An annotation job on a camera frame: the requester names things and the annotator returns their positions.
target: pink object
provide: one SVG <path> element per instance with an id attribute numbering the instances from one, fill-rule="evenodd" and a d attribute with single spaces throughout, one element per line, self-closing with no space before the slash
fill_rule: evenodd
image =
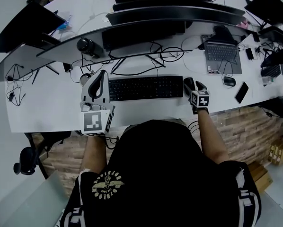
<path id="1" fill-rule="evenodd" d="M 238 27 L 248 29 L 249 22 L 247 20 L 242 21 L 240 24 L 238 24 Z"/>

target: printed logo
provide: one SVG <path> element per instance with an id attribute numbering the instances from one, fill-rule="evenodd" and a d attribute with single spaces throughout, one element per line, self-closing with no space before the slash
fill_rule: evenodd
<path id="1" fill-rule="evenodd" d="M 92 192 L 94 192 L 94 196 L 98 197 L 99 199 L 109 199 L 115 193 L 117 193 L 117 188 L 120 188 L 121 185 L 124 185 L 122 181 L 122 177 L 119 175 L 118 172 L 108 171 L 108 173 L 103 173 L 100 175 L 97 180 L 95 180 L 92 186 Z"/>

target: cardboard box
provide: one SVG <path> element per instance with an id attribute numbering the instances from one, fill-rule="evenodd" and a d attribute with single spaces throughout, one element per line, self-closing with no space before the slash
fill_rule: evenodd
<path id="1" fill-rule="evenodd" d="M 268 160 L 275 165 L 283 163 L 283 136 L 271 144 Z"/>
<path id="2" fill-rule="evenodd" d="M 258 192 L 264 192 L 265 189 L 267 189 L 267 187 L 270 186 L 273 182 L 267 169 L 265 169 L 256 161 L 248 165 L 248 168 L 251 172 L 252 178 L 255 182 Z"/>
<path id="3" fill-rule="evenodd" d="M 269 173 L 266 172 L 261 178 L 259 178 L 255 182 L 255 185 L 257 187 L 258 192 L 262 193 L 267 189 L 268 186 L 271 185 L 272 182 L 272 178 L 270 177 Z"/>
<path id="4" fill-rule="evenodd" d="M 280 143 L 281 143 L 280 139 L 277 139 L 277 140 L 274 140 L 274 141 L 273 141 L 273 143 L 271 144 L 271 147 L 270 147 L 270 152 L 269 152 L 268 161 L 271 161 L 271 162 L 272 162 L 275 149 L 276 149 L 276 147 L 278 147 L 278 145 L 279 145 Z"/>

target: laptop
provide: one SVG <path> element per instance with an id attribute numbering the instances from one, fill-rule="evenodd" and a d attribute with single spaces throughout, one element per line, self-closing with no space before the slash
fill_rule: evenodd
<path id="1" fill-rule="evenodd" d="M 202 38 L 208 73 L 242 74 L 238 42 L 228 29 L 215 30 L 213 37 L 208 39 L 203 35 Z"/>

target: black keyboard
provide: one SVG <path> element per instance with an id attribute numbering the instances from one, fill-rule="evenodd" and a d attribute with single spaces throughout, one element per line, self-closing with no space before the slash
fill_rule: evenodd
<path id="1" fill-rule="evenodd" d="M 280 66 L 267 66 L 264 67 L 261 71 L 261 76 L 262 77 L 272 77 L 272 78 L 276 78 L 281 74 L 280 71 Z"/>
<path id="2" fill-rule="evenodd" d="M 237 47 L 236 46 L 223 46 L 223 45 L 209 45 L 207 44 L 206 50 L 208 53 L 209 61 L 238 61 Z"/>
<path id="3" fill-rule="evenodd" d="M 183 77 L 148 77 L 109 80 L 110 101 L 183 96 Z"/>

